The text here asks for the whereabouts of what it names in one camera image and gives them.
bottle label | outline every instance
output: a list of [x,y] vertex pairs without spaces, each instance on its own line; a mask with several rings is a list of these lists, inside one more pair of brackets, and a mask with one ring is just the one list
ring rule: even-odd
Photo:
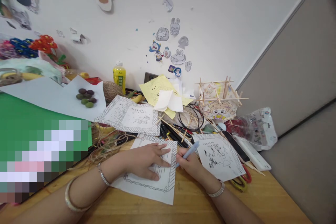
[[124,78],[122,76],[118,76],[118,85],[121,87],[123,86],[123,80]]

yellow paper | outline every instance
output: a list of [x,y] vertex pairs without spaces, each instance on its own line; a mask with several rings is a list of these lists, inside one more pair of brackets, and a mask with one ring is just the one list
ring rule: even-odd
[[[152,106],[155,106],[159,99],[159,92],[160,90],[173,90],[174,95],[179,96],[173,85],[169,82],[169,80],[164,76],[160,75],[155,79],[139,85],[141,91],[143,92],[144,97],[148,101],[148,103]],[[192,102],[192,99],[182,97],[182,104],[187,105]],[[171,119],[173,119],[176,115],[175,111],[170,110],[167,108],[164,111]]]

blue pen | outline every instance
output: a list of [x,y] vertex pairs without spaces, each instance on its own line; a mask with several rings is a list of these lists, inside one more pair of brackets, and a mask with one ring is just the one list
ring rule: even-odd
[[197,141],[196,143],[194,143],[194,145],[191,146],[191,148],[183,155],[183,158],[186,159],[187,157],[189,157],[189,155],[191,153],[193,153],[198,148],[199,145],[200,145],[199,141]]

yellow bottle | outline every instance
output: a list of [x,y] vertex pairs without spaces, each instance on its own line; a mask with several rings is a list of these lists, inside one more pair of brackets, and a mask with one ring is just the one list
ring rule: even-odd
[[126,94],[126,69],[123,68],[123,63],[121,61],[117,61],[117,65],[113,68],[113,80],[114,83],[119,85],[122,89],[122,93]]

phone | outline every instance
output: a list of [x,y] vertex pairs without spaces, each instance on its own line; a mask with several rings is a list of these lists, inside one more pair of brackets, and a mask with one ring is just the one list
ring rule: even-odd
[[230,142],[230,144],[233,146],[233,148],[236,150],[238,155],[245,161],[250,161],[250,158],[245,153],[245,151],[239,146],[239,144],[235,141],[235,139],[231,136],[231,134],[227,131],[222,131],[225,135],[226,139]]

